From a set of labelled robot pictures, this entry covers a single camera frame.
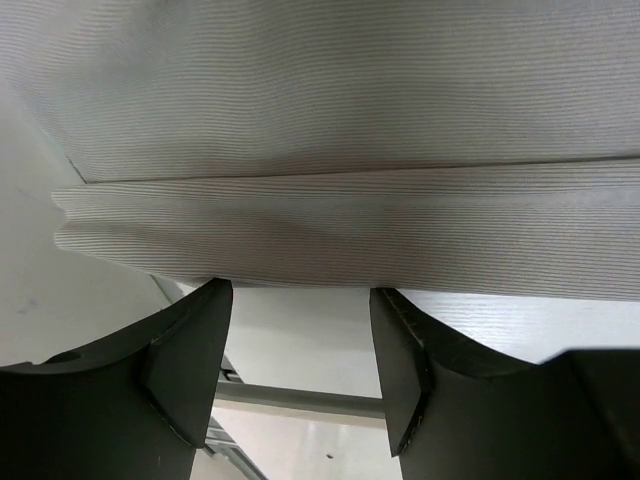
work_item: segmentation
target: gray striped cloth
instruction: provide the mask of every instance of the gray striped cloth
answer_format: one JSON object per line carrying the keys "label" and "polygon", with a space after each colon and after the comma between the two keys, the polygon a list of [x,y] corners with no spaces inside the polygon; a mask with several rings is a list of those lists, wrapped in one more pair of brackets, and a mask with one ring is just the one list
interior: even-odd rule
{"label": "gray striped cloth", "polygon": [[636,1],[5,0],[0,75],[87,182],[62,248],[640,300]]}

